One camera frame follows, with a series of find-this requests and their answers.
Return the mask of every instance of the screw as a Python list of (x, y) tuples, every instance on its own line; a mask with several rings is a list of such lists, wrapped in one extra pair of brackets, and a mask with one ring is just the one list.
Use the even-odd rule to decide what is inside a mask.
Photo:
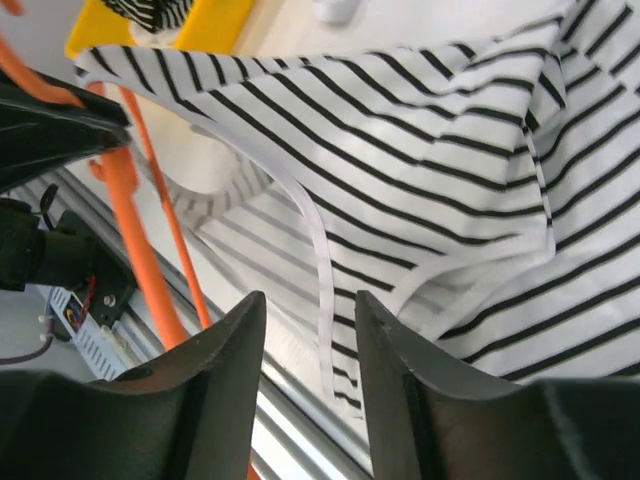
[(116, 296), (115, 295), (105, 295), (104, 297), (104, 304), (107, 307), (115, 307), (116, 306)]

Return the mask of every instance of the striped shirt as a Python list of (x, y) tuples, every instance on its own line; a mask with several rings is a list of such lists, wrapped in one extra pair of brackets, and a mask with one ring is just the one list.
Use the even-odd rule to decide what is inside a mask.
[(238, 153), (227, 190), (172, 184), (176, 205), (358, 415), (361, 289), (511, 381), (640, 373), (639, 27), (623, 1), (588, 0), (425, 49), (99, 47), (77, 65), (81, 84), (124, 85)]

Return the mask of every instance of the yellow container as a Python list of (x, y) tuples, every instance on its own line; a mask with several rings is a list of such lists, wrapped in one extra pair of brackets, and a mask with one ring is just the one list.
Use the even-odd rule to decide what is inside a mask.
[[(180, 50), (231, 53), (255, 0), (196, 0), (174, 44)], [(98, 45), (135, 45), (129, 20), (109, 10), (101, 0), (87, 0), (65, 45), (75, 59)]]

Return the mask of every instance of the yellow bin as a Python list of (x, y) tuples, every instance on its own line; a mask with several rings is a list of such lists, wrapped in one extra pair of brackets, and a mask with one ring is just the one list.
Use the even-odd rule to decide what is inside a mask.
[[(180, 50), (231, 53), (255, 0), (196, 0), (174, 44)], [(129, 21), (109, 10), (101, 0), (87, 0), (65, 45), (75, 59), (98, 45), (135, 45)]]

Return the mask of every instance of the black and white striped cloth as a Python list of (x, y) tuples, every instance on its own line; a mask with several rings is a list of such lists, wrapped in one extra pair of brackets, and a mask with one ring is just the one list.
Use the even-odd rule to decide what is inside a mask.
[(318, 349), (325, 390), (358, 414), (359, 289), (512, 381), (640, 374), (639, 55), (632, 9), (588, 0), (428, 49), (283, 60), (101, 47), (77, 65), (82, 85), (124, 85), (264, 172), (217, 217), (183, 210)]
[(194, 0), (102, 0), (118, 15), (133, 20), (151, 33), (180, 28)]

